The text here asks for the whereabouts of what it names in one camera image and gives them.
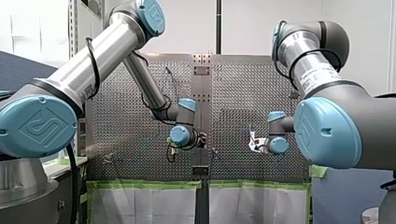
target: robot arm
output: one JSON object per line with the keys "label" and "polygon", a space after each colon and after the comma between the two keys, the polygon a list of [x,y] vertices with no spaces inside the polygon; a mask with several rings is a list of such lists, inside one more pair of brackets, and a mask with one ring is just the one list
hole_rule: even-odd
{"label": "robot arm", "polygon": [[[50,77],[36,78],[0,102],[1,153],[40,158],[65,148],[76,133],[83,105],[122,61],[158,119],[186,119],[180,108],[194,111],[194,101],[180,100],[179,108],[169,105],[147,67],[133,55],[133,50],[161,35],[164,27],[163,12],[155,0],[134,0],[113,8],[107,28],[92,41],[91,48],[82,49]],[[161,105],[167,110],[155,109]],[[189,114],[184,121],[183,125],[193,124],[193,116]],[[186,143],[183,131],[182,143]]]}
{"label": "robot arm", "polygon": [[299,149],[314,164],[394,170],[396,99],[376,99],[335,69],[348,56],[348,38],[332,22],[277,27],[273,59],[290,70],[303,100],[294,113]]}

